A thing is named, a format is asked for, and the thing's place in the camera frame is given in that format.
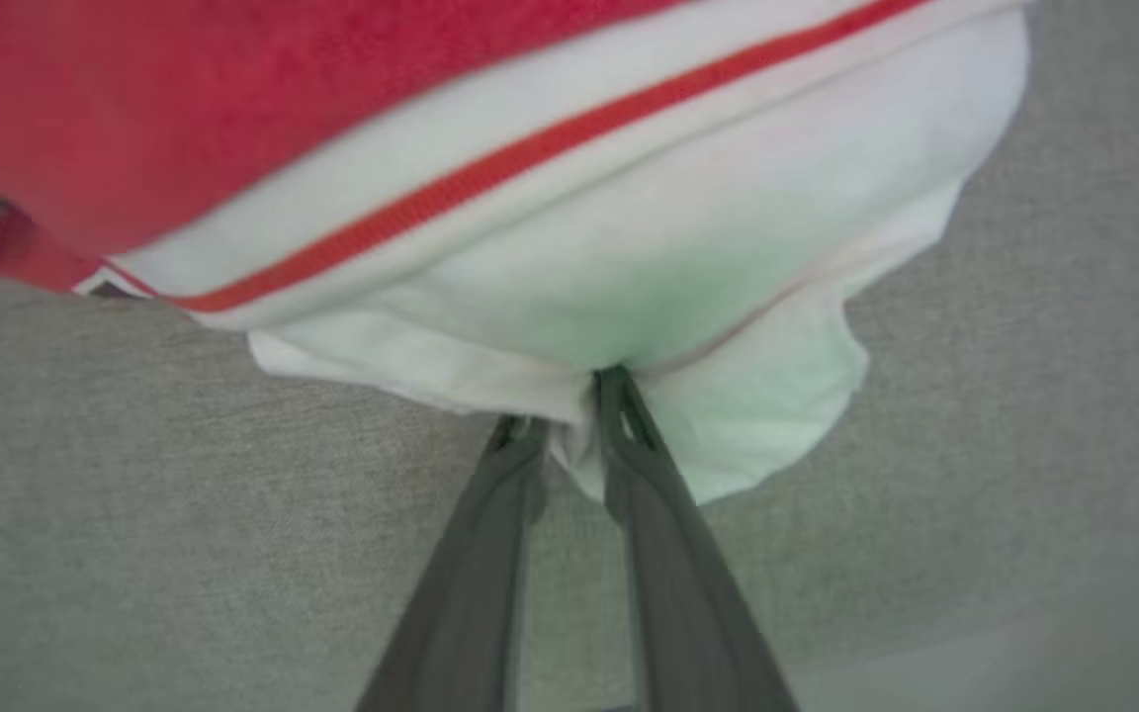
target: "gray surface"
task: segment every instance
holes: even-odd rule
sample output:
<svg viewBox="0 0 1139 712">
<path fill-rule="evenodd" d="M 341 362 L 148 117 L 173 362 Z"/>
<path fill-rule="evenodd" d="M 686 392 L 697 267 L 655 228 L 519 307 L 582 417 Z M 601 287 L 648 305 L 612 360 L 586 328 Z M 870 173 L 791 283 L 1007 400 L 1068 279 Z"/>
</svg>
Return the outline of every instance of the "gray surface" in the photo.
<svg viewBox="0 0 1139 712">
<path fill-rule="evenodd" d="M 1139 575 L 1139 3 L 1049 1 L 1035 44 L 944 246 L 855 303 L 849 418 L 708 509 L 790 665 Z M 0 712 L 345 711 L 487 429 L 0 284 Z M 555 488 L 532 556 L 524 709 L 626 701 L 605 513 Z"/>
<path fill-rule="evenodd" d="M 805 712 L 1139 712 L 1139 579 L 797 686 Z"/>
</svg>

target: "clothing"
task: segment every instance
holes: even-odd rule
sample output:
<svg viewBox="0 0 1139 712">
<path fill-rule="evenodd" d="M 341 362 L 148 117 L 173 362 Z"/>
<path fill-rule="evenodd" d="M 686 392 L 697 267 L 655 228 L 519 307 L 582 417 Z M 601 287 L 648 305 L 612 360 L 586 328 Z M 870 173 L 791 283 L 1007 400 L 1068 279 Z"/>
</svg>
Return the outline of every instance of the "clothing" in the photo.
<svg viewBox="0 0 1139 712">
<path fill-rule="evenodd" d="M 0 122 L 0 234 L 81 265 L 18 275 L 170 298 L 274 374 L 547 416 L 593 497 L 618 362 L 698 500 L 808 452 L 867 366 L 845 298 L 940 237 L 1026 64 L 1017 0 L 113 5 L 5 3 L 0 48 L 38 14 L 82 41 L 1 87 L 85 79 Z"/>
</svg>

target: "white fabric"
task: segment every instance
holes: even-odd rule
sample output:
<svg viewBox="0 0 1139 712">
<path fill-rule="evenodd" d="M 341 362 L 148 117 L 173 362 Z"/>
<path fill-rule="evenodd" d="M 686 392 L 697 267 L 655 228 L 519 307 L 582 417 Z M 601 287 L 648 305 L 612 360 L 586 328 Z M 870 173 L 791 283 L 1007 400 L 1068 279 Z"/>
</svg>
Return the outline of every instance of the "white fabric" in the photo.
<svg viewBox="0 0 1139 712">
<path fill-rule="evenodd" d="M 272 373 L 549 416 L 555 455 L 597 498 L 591 371 L 626 363 L 697 500 L 745 490 L 842 415 L 867 366 L 843 303 L 940 238 L 1026 56 L 1021 10 L 969 19 L 399 281 L 334 292 L 254 329 L 253 353 Z"/>
<path fill-rule="evenodd" d="M 929 0 L 858 35 L 593 140 L 362 260 L 256 303 L 198 319 L 218 328 L 247 329 L 313 311 L 336 293 L 355 296 L 358 289 L 383 288 L 656 150 L 871 63 L 920 36 L 1023 1 Z M 112 261 L 167 296 L 224 287 L 543 126 L 865 3 L 700 0 L 499 64 L 358 125 L 202 220 Z"/>
<path fill-rule="evenodd" d="M 136 287 L 134 284 L 131 284 L 131 280 L 125 279 L 122 275 L 117 273 L 117 270 L 108 269 L 108 267 L 100 267 L 100 269 L 91 272 L 89 278 L 73 285 L 72 292 L 75 294 L 90 294 L 108 284 L 122 289 L 123 293 L 130 294 L 130 296 L 150 297 L 150 294 Z"/>
</svg>

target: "gray tongs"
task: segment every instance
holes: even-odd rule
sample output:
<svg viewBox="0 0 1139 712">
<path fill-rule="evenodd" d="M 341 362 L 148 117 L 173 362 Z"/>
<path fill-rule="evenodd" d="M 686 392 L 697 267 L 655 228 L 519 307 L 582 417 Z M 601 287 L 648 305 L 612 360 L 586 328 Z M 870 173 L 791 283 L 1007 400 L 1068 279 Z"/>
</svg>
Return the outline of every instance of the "gray tongs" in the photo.
<svg viewBox="0 0 1139 712">
<path fill-rule="evenodd" d="M 794 712 L 768 644 L 623 368 L 597 374 L 605 505 L 626 532 L 638 712 Z M 510 712 L 548 424 L 503 416 L 357 712 Z"/>
</svg>

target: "red stripe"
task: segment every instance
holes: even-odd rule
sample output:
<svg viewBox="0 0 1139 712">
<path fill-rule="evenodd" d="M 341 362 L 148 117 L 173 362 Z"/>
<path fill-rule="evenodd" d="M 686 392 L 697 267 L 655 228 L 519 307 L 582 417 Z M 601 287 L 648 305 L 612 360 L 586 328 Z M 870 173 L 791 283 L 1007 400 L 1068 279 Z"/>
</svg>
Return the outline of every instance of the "red stripe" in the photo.
<svg viewBox="0 0 1139 712">
<path fill-rule="evenodd" d="M 467 166 L 441 177 L 394 203 L 352 222 L 311 246 L 294 253 L 274 265 L 247 276 L 202 296 L 173 296 L 171 302 L 187 311 L 226 311 L 254 301 L 277 289 L 313 278 L 339 263 L 351 260 L 388 239 L 415 229 L 439 215 L 477 198 L 513 177 L 555 158 L 566 150 L 618 128 L 653 116 L 661 109 L 695 98 L 710 90 L 730 84 L 751 73 L 813 52 L 821 47 L 845 40 L 932 0 L 876 0 L 862 8 L 811 26 L 743 49 L 736 55 L 705 64 L 677 77 L 661 82 L 638 93 L 624 96 L 611 104 L 566 118 L 516 141 Z"/>
</svg>

